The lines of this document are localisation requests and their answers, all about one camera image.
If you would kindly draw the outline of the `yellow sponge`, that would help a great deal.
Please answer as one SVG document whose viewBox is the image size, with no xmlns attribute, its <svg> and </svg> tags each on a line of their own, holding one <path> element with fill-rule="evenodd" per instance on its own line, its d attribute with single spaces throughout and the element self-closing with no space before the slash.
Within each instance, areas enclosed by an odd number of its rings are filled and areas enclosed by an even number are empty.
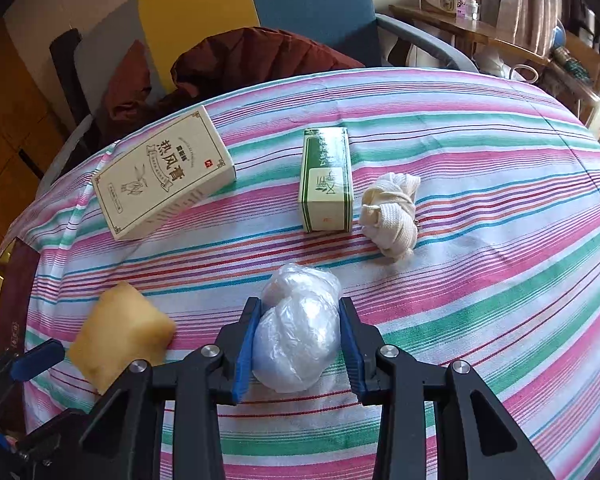
<svg viewBox="0 0 600 480">
<path fill-rule="evenodd" d="M 68 350 L 72 364 L 103 394 L 135 360 L 164 362 L 176 324 L 121 282 L 99 297 Z"/>
</svg>

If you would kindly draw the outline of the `white plastic bag ball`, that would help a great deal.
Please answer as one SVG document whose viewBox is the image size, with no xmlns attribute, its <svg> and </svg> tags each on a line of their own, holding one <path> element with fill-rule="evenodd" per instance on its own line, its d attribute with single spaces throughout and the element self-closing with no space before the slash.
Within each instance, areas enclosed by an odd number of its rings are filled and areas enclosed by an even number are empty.
<svg viewBox="0 0 600 480">
<path fill-rule="evenodd" d="M 262 290 L 252 372 L 278 393 L 311 388 L 340 350 L 342 287 L 327 271 L 286 263 Z"/>
</svg>

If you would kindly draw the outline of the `cream knotted cloth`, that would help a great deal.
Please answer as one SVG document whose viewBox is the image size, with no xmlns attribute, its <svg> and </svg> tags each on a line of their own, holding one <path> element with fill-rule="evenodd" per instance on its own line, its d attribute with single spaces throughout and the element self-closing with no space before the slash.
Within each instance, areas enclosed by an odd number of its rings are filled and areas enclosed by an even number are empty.
<svg viewBox="0 0 600 480">
<path fill-rule="evenodd" d="M 362 195 L 358 224 L 362 234 L 392 260 L 413 253 L 417 243 L 416 193 L 420 177 L 388 172 Z"/>
</svg>

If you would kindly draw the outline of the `beige ointment box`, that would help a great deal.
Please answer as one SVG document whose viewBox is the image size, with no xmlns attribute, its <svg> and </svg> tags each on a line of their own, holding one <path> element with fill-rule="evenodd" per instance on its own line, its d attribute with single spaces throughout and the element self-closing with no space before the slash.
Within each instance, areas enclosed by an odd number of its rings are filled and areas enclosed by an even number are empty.
<svg viewBox="0 0 600 480">
<path fill-rule="evenodd" d="M 93 179 L 115 240 L 139 240 L 236 179 L 207 110 L 197 106 L 152 130 Z"/>
</svg>

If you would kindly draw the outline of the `green medicine box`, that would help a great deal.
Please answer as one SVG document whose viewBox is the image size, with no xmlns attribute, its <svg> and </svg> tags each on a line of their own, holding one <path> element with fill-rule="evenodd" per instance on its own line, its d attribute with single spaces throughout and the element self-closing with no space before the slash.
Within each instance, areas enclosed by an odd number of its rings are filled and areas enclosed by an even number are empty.
<svg viewBox="0 0 600 480">
<path fill-rule="evenodd" d="M 350 232 L 353 183 L 348 129 L 303 131 L 298 205 L 308 232 Z"/>
</svg>

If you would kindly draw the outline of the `striped bed sheet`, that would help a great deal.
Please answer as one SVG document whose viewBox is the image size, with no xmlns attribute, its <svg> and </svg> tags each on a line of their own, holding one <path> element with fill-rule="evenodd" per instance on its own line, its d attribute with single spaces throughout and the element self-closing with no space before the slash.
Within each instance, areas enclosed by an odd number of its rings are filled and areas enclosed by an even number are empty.
<svg viewBox="0 0 600 480">
<path fill-rule="evenodd" d="M 134 148 L 121 196 L 179 184 L 163 118 L 55 182 L 7 235 L 40 256 L 26 344 L 71 346 L 107 289 L 174 323 L 181 361 L 282 266 L 336 278 L 416 360 L 463 362 L 557 479 L 600 466 L 600 142 L 524 84 L 375 68 L 258 84 L 204 106 L 235 180 L 140 240 L 115 240 L 95 183 Z"/>
</svg>

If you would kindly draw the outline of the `wooden wardrobe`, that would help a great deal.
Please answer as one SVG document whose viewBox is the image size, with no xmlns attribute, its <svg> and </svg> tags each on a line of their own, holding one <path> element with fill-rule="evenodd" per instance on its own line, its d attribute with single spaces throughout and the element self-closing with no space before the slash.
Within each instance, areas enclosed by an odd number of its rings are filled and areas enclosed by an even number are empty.
<svg viewBox="0 0 600 480">
<path fill-rule="evenodd" d="M 67 136 L 0 20 L 0 247 Z"/>
</svg>

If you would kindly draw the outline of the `dark red jacket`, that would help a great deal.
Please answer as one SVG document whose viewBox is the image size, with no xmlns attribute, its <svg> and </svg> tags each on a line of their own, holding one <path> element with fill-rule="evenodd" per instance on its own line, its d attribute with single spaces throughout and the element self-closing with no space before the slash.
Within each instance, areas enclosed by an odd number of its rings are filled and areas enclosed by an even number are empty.
<svg viewBox="0 0 600 480">
<path fill-rule="evenodd" d="M 170 69 L 175 89 L 149 103 L 152 85 L 145 46 L 134 41 L 110 78 L 96 122 L 110 144 L 185 107 L 274 80 L 361 68 L 363 64 L 309 38 L 243 27 L 202 40 Z"/>
</svg>

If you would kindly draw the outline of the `wooden shelf unit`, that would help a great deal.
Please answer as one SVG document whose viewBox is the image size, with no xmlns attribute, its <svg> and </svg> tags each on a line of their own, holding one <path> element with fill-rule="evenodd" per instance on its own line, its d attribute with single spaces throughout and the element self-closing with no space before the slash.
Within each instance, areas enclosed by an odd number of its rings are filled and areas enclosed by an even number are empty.
<svg viewBox="0 0 600 480">
<path fill-rule="evenodd" d="M 600 22 L 584 0 L 562 0 L 539 87 L 600 140 Z"/>
</svg>

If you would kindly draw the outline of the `wooden desk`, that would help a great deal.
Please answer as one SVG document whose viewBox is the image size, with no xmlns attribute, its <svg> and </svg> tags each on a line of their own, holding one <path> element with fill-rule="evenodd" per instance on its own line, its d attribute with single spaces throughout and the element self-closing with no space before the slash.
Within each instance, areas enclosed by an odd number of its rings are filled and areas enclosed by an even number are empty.
<svg viewBox="0 0 600 480">
<path fill-rule="evenodd" d="M 546 56 L 537 55 L 525 47 L 514 44 L 513 35 L 509 32 L 504 32 L 504 30 L 480 21 L 471 21 L 468 18 L 458 18 L 397 4 L 390 4 L 389 10 L 395 18 L 402 22 L 422 22 L 448 32 L 456 38 L 457 49 L 468 56 L 475 53 L 477 44 L 482 44 L 539 66 L 545 66 L 550 62 Z"/>
</svg>

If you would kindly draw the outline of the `patterned curtain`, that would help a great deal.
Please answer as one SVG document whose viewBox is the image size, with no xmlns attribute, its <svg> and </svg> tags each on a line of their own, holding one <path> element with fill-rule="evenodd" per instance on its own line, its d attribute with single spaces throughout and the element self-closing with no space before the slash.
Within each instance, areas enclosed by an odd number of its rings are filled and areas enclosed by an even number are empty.
<svg viewBox="0 0 600 480">
<path fill-rule="evenodd" d="M 547 56 L 553 44 L 562 0 L 480 0 L 480 18 L 512 44 Z"/>
</svg>

